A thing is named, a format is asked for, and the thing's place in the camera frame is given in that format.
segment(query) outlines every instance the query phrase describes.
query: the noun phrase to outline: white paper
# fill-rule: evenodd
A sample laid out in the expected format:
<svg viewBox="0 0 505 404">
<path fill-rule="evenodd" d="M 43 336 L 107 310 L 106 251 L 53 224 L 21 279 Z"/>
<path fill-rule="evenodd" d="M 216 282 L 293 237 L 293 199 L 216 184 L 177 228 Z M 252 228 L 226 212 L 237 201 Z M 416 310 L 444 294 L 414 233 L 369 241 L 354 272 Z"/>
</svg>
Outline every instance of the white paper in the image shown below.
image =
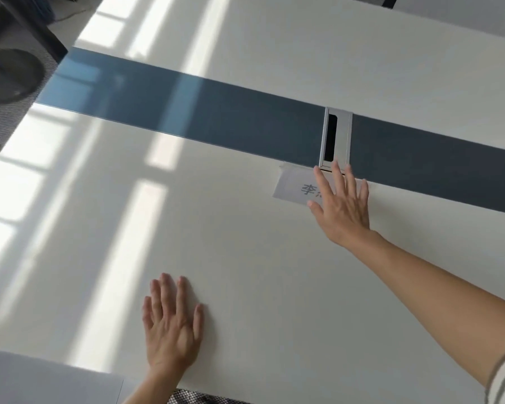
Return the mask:
<svg viewBox="0 0 505 404">
<path fill-rule="evenodd" d="M 313 169 L 290 163 L 283 164 L 281 169 L 281 177 L 273 192 L 274 198 L 303 205 L 306 205 L 309 200 L 316 201 L 320 205 L 322 204 L 322 195 L 316 183 Z M 323 175 L 327 178 L 331 189 L 334 191 L 333 175 L 327 171 L 323 171 Z M 360 187 L 361 180 L 357 180 L 357 192 L 359 192 Z"/>
</svg>

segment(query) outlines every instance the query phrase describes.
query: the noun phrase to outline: white desk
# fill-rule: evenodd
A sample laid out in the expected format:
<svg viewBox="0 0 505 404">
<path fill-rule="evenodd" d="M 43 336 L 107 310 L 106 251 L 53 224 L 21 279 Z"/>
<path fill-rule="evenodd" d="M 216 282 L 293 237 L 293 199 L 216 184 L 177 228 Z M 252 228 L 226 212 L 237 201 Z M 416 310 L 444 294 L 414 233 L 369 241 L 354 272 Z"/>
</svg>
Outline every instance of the white desk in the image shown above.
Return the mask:
<svg viewBox="0 0 505 404">
<path fill-rule="evenodd" d="M 351 0 L 170 1 L 105 0 L 76 45 L 129 59 L 147 22 L 157 37 L 134 60 L 505 148 L 505 39 Z M 182 387 L 253 404 L 481 400 L 305 207 L 271 197 L 280 164 L 34 105 L 0 157 L 0 349 L 139 378 L 141 300 L 166 271 L 209 312 Z M 505 214 L 381 185 L 370 212 L 505 298 Z"/>
</svg>

